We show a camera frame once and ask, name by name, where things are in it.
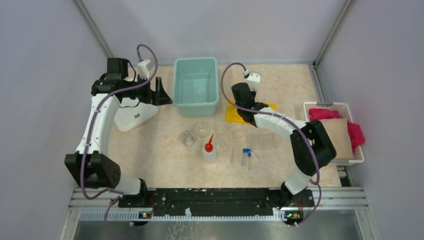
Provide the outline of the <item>yellow test tube rack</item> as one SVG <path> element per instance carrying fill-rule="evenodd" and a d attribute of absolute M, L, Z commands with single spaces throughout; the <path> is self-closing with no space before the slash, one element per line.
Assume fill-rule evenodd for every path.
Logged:
<path fill-rule="evenodd" d="M 230 98 L 229 100 L 233 104 L 236 103 L 236 101 L 235 101 L 234 98 Z M 263 102 L 257 102 L 257 101 L 255 101 L 255 103 L 253 103 L 253 105 L 251 107 L 244 106 L 244 108 L 255 109 L 255 106 L 257 104 L 265 104 L 265 105 L 268 105 L 270 108 L 272 108 L 274 111 L 277 110 L 277 104 L 276 103 L 270 103 L 270 102 L 263 103 Z M 239 115 L 238 110 L 239 110 L 238 108 L 234 107 L 231 103 L 227 102 L 227 109 L 226 109 L 226 112 L 225 112 L 224 120 L 226 122 L 239 123 L 239 124 L 245 124 L 245 125 L 252 125 L 251 123 L 244 121 L 244 119 L 242 118 L 242 116 Z"/>

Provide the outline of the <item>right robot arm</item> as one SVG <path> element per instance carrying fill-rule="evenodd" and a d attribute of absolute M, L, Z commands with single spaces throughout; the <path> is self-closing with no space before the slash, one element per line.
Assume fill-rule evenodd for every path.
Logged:
<path fill-rule="evenodd" d="M 290 141 L 295 168 L 281 185 L 281 199 L 287 206 L 295 206 L 309 184 L 320 183 L 320 169 L 337 155 L 323 123 L 290 118 L 273 110 L 256 101 L 256 93 L 245 82 L 233 85 L 231 91 L 235 100 L 233 105 L 246 123 Z"/>

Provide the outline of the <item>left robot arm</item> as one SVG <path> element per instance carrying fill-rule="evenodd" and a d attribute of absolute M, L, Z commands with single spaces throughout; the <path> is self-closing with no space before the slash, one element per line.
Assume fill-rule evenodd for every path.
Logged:
<path fill-rule="evenodd" d="M 162 79 L 153 76 L 157 64 L 141 60 L 129 77 L 131 63 L 124 58 L 108 58 L 107 72 L 91 87 L 91 108 L 83 137 L 75 153 L 64 159 L 66 168 L 82 190 L 100 189 L 130 195 L 138 207 L 149 203 L 150 193 L 144 180 L 122 173 L 109 157 L 113 126 L 125 133 L 158 113 L 158 107 L 172 104 Z"/>

